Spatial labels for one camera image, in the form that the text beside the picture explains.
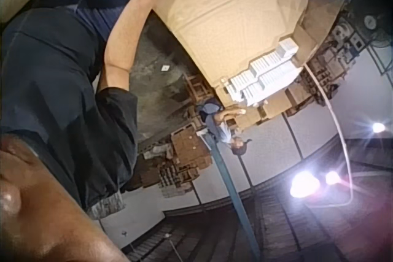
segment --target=white cable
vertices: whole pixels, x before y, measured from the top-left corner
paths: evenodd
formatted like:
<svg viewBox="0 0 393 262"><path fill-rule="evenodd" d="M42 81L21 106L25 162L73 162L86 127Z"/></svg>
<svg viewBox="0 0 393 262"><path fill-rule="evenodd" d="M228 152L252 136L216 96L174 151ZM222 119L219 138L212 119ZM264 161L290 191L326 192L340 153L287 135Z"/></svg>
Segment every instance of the white cable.
<svg viewBox="0 0 393 262"><path fill-rule="evenodd" d="M177 255L179 261L180 261L180 262L183 262L182 257L180 257L179 253L177 252L176 248L174 247L174 244L172 243L172 240L171 240L170 238L168 238L168 239L169 239L169 242L171 243L172 248L173 248L174 252L176 253L176 255Z"/></svg>
<svg viewBox="0 0 393 262"><path fill-rule="evenodd" d="M333 118L334 124L336 125L337 131L338 131L338 136L340 137L340 141L341 144L343 146L343 151L344 151L344 157L345 157L345 162L346 162L346 167L348 169L348 176L349 176L349 192L350 192L350 199L348 202L343 202L341 204L329 204L329 205L320 205L320 206L309 206L307 205L309 208L332 208L332 207L343 207L343 206L347 206L350 203L352 203L352 200L354 199L354 188L353 188L353 183L352 183L352 172L351 172L351 164L349 162L349 156L348 156L348 151L346 149L346 143L345 143L345 139L344 139L344 135L343 132L341 130L340 124L337 120L336 114L333 111L332 105L330 104L329 99L326 96L326 93L324 91L324 89L321 87L321 84L319 83L317 77L315 77L314 73L311 71L311 69L309 68L309 66L307 64L305 64L305 68L307 70L307 72L309 73L309 75L311 76L311 78L313 78L315 84L318 87L319 92L321 92L322 97L324 98L324 101L326 103L327 108L330 111L330 114Z"/></svg>
<svg viewBox="0 0 393 262"><path fill-rule="evenodd" d="M135 250L135 248L133 247L133 244L130 243L130 246L131 246L131 249L133 249L134 253L137 254L138 256L140 256L140 257L138 258L138 261L139 261L139 262L142 262L142 255L140 255L140 254Z"/></svg>

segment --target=dark navy shirt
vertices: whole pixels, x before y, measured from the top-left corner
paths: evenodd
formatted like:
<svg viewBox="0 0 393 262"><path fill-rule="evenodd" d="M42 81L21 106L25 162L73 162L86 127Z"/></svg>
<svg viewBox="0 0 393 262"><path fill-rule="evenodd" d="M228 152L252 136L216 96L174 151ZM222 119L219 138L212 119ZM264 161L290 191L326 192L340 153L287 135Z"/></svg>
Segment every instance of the dark navy shirt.
<svg viewBox="0 0 393 262"><path fill-rule="evenodd" d="M16 134L87 210L114 194L136 161L137 99L95 94L98 38L63 9L31 9L1 39L1 132Z"/></svg>

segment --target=blue pole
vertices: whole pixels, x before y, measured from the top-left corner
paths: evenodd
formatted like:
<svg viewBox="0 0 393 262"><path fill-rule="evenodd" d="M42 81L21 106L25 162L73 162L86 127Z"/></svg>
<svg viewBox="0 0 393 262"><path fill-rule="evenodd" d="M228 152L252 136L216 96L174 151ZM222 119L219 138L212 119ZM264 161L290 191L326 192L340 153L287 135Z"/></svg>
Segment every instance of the blue pole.
<svg viewBox="0 0 393 262"><path fill-rule="evenodd" d="M225 164L224 159L220 154L216 141L210 134L204 134L203 137L211 148L212 156L214 158L214 161L216 162L217 167L219 168L222 180L224 181L225 186L227 187L227 190L229 192L229 197L231 198L232 204L235 207L236 213L238 214L241 226L243 227L243 230L246 233L247 239L251 246L252 253L254 254L254 258L256 261L260 261L260 250L259 250L257 239L255 238L255 234L252 230L246 210L244 209L240 196L236 191L235 185L233 184L227 165Z"/></svg>

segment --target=fan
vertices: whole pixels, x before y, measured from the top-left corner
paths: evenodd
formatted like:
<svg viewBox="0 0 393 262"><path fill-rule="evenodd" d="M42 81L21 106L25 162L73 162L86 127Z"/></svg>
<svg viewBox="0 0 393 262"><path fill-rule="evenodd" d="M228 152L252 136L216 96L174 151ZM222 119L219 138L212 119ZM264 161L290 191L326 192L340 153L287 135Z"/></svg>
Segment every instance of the fan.
<svg viewBox="0 0 393 262"><path fill-rule="evenodd" d="M351 0L347 18L374 47L392 46L392 7L386 0Z"/></svg>

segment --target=hair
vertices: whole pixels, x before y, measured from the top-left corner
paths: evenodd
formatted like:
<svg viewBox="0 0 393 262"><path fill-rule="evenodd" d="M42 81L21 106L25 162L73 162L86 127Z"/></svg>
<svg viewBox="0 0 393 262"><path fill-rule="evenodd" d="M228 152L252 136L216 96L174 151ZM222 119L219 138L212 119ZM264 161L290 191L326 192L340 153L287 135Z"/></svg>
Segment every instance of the hair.
<svg viewBox="0 0 393 262"><path fill-rule="evenodd" d="M232 154L235 156L243 156L247 152L247 144L252 141L248 139L241 147L231 147Z"/></svg>

